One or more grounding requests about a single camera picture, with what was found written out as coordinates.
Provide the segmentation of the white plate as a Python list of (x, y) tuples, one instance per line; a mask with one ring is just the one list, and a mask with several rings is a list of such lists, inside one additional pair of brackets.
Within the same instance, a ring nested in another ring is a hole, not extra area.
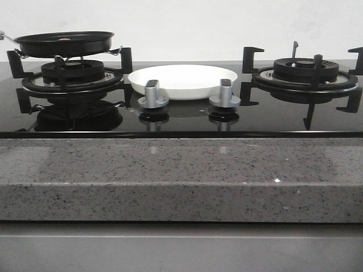
[(170, 100), (207, 99), (220, 92), (220, 80), (234, 83), (238, 75), (228, 69), (207, 65), (162, 65), (136, 70), (128, 75), (133, 89), (145, 93), (149, 80), (159, 82), (159, 92)]

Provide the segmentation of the black frying pan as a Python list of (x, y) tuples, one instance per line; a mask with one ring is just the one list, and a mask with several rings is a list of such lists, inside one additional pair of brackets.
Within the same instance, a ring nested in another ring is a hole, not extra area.
[(9, 39), (1, 32), (1, 39), (7, 38), (19, 45), (24, 55), (35, 58), (65, 58), (89, 56), (109, 51), (112, 45), (113, 32), (106, 31), (73, 31), (42, 33)]

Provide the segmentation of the left silver stove knob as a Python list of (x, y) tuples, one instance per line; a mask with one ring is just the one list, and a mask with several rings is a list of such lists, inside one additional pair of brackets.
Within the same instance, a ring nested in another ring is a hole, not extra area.
[(145, 96), (138, 99), (139, 106), (146, 109), (156, 109), (166, 106), (169, 98), (158, 93), (159, 81), (148, 80), (144, 88)]

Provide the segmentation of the silver stove knob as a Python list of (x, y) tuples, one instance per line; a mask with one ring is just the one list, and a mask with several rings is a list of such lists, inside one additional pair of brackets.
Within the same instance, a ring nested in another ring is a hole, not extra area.
[(169, 98), (158, 93), (159, 81), (148, 80), (144, 88), (145, 96), (138, 99), (139, 106), (146, 109), (156, 109), (166, 106)]
[(233, 95), (230, 79), (220, 80), (220, 94), (209, 98), (209, 103), (220, 108), (232, 108), (240, 105), (241, 99)]

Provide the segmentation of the right silver stove knob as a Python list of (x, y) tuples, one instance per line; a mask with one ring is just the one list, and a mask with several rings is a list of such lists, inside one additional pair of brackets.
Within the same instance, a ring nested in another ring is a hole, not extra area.
[(220, 108), (232, 108), (240, 105), (241, 99), (233, 95), (230, 79), (220, 80), (220, 94), (209, 98), (209, 103)]

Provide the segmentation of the black glass cooktop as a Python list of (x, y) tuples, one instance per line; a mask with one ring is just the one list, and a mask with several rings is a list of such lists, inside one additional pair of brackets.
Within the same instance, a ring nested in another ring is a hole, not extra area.
[(130, 84), (109, 93), (53, 104), (26, 92), (1, 63), (2, 138), (360, 138), (362, 89), (324, 96), (293, 96), (257, 87), (241, 62), (219, 62), (238, 73), (240, 106), (207, 100), (171, 101), (159, 110), (138, 105)]

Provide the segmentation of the left black burner grate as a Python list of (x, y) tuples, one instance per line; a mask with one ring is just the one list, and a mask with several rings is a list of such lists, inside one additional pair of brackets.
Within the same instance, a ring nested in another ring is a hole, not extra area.
[(133, 71), (132, 50), (121, 47), (110, 52), (121, 57), (119, 69), (83, 57), (69, 61), (55, 56), (53, 62), (41, 66), (39, 73), (33, 73), (23, 70), (21, 51), (8, 51), (12, 76), (22, 80), (22, 87), (16, 90), (20, 111), (42, 110), (41, 106), (31, 105), (31, 97), (47, 99), (52, 104), (74, 105), (100, 100), (108, 92), (123, 88), (124, 75)]

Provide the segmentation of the black burner grate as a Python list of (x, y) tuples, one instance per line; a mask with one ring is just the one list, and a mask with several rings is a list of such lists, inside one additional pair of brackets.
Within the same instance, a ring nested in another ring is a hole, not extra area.
[(243, 48), (242, 73), (252, 76), (249, 82), (242, 82), (240, 87), (241, 105), (256, 106), (251, 101), (251, 91), (258, 88), (268, 92), (277, 100), (308, 105), (307, 116), (303, 119), (306, 130), (310, 130), (314, 109), (317, 104), (324, 104), (333, 99), (347, 97), (346, 106), (337, 110), (345, 113), (357, 113), (360, 107), (362, 87), (358, 78), (362, 75), (362, 48), (349, 49), (357, 53), (356, 67), (347, 72), (341, 71), (338, 63), (324, 60), (321, 54), (312, 58), (298, 58), (298, 43), (293, 45), (289, 58), (276, 59), (271, 67), (254, 67), (254, 54), (262, 48), (245, 46)]
[(100, 100), (108, 92), (123, 88), (124, 75), (133, 71), (132, 50), (121, 47), (110, 52), (121, 57), (119, 69), (83, 57), (69, 61), (55, 56), (53, 62), (41, 66), (39, 73), (33, 73), (23, 70), (21, 51), (8, 51), (12, 76), (22, 80), (22, 87), (16, 90), (20, 111), (42, 110), (41, 106), (31, 105), (31, 97), (47, 99), (52, 104), (74, 105)]

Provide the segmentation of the right black burner grate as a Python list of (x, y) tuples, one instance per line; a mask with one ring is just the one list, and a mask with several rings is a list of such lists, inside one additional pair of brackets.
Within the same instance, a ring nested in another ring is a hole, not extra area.
[(349, 49), (357, 53), (356, 67), (347, 72), (341, 71), (338, 63), (324, 60), (321, 54), (312, 58), (298, 58), (298, 43), (293, 45), (289, 58), (276, 59), (271, 67), (254, 67), (254, 54), (262, 48), (245, 46), (243, 48), (242, 73), (252, 76), (249, 82), (242, 82), (240, 87), (241, 105), (256, 106), (251, 101), (251, 91), (258, 88), (268, 92), (277, 100), (308, 105), (307, 116), (303, 119), (306, 130), (310, 130), (314, 109), (317, 104), (324, 104), (333, 99), (347, 97), (346, 106), (337, 110), (345, 113), (357, 113), (360, 107), (362, 87), (358, 78), (362, 75), (362, 48)]

